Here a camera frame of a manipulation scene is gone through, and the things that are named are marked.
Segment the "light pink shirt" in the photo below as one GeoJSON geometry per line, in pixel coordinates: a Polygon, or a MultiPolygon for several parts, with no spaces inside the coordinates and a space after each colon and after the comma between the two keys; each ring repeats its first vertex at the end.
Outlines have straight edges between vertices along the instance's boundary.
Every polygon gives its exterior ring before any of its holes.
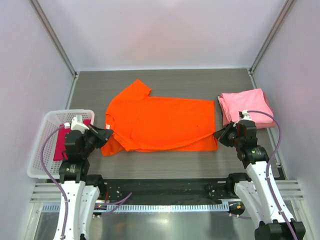
{"type": "Polygon", "coordinates": [[[260,88],[238,93],[222,93],[218,97],[218,102],[222,110],[222,124],[224,126],[230,122],[239,121],[239,112],[244,110],[260,111],[273,115],[267,96],[260,88]]]}

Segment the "orange t shirt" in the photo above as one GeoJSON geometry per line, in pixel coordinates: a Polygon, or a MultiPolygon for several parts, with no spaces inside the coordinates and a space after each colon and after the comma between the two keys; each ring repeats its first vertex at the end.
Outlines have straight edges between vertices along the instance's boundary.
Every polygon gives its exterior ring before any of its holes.
{"type": "Polygon", "coordinates": [[[218,141],[212,100],[151,96],[137,79],[107,107],[105,128],[113,130],[101,148],[105,157],[126,152],[215,152],[218,141]]]}

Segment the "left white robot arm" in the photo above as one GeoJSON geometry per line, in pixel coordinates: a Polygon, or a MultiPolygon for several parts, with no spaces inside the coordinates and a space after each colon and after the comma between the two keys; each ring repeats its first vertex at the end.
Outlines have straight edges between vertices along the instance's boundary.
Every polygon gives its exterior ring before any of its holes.
{"type": "Polygon", "coordinates": [[[55,240],[87,240],[97,200],[107,192],[100,174],[89,174],[89,155],[102,148],[113,130],[84,125],[65,135],[64,160],[59,168],[61,203],[55,240]]]}

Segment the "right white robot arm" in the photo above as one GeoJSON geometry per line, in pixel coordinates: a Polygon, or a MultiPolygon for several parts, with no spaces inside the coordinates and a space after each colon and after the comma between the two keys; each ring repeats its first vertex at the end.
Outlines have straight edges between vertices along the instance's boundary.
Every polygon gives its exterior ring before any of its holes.
{"type": "Polygon", "coordinates": [[[255,224],[256,240],[302,240],[306,228],[296,221],[286,206],[271,170],[271,160],[258,145],[257,128],[252,120],[229,123],[213,136],[224,146],[234,147],[245,173],[231,173],[225,191],[238,197],[255,224]]]}

